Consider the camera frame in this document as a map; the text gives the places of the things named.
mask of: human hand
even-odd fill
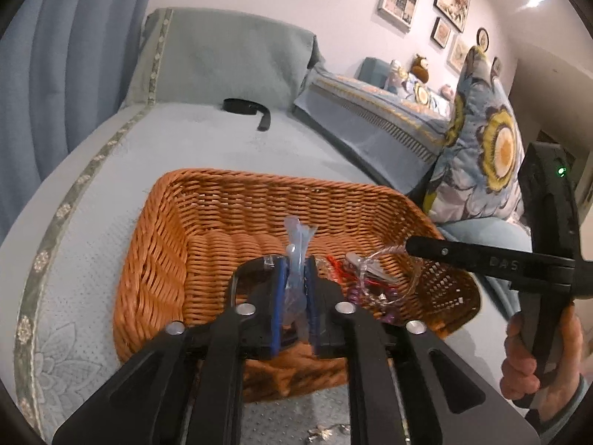
[[[540,389],[540,380],[534,375],[537,361],[527,351],[521,340],[523,317],[514,315],[506,329],[506,359],[502,363],[500,391],[507,400],[519,400],[525,395],[536,393]],[[583,350],[583,333],[574,304],[568,306],[560,318],[560,332],[564,350],[556,379],[549,387],[544,402],[538,408],[540,421],[552,419],[572,399],[579,387],[580,361]]]

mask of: curtain fold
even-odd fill
[[[148,0],[26,0],[0,40],[0,243],[40,183],[121,105]]]

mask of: picture frame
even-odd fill
[[[391,23],[409,31],[417,4],[418,0],[380,0],[378,12]]]
[[[502,72],[502,61],[498,57],[494,57],[494,61],[492,62],[492,73],[500,78],[500,73]]]
[[[463,33],[471,0],[435,0],[435,6]]]
[[[478,46],[484,50],[484,52],[488,51],[488,48],[490,47],[490,35],[488,35],[488,31],[485,28],[482,27],[478,29],[476,41]]]
[[[431,38],[435,41],[435,43],[437,43],[438,46],[441,47],[441,49],[444,49],[449,43],[449,37],[451,36],[452,31],[453,29],[449,26],[445,19],[439,16],[437,17],[435,26],[432,29]]]
[[[466,62],[470,47],[463,41],[460,34],[455,35],[447,63],[457,72],[461,73]]]

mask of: translucent plastic item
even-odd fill
[[[290,244],[286,247],[288,256],[288,280],[284,291],[284,326],[296,324],[299,337],[306,338],[307,330],[307,298],[305,296],[305,258],[309,242],[317,230],[317,226],[309,227],[301,224],[297,217],[287,216],[284,227],[288,233]]]

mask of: woven wicker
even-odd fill
[[[241,263],[284,253],[284,217],[318,225],[308,252],[361,256],[411,235],[442,238],[407,197],[387,187],[212,169],[185,169],[161,177],[136,225],[117,290],[113,320],[123,361],[167,323],[213,320],[223,311],[229,277]],[[381,260],[391,275],[408,279],[410,258]],[[480,308],[468,273],[427,263],[402,319],[420,319],[441,337]],[[248,361],[247,401],[310,393],[346,383],[343,359],[319,360],[308,345],[269,362]]]

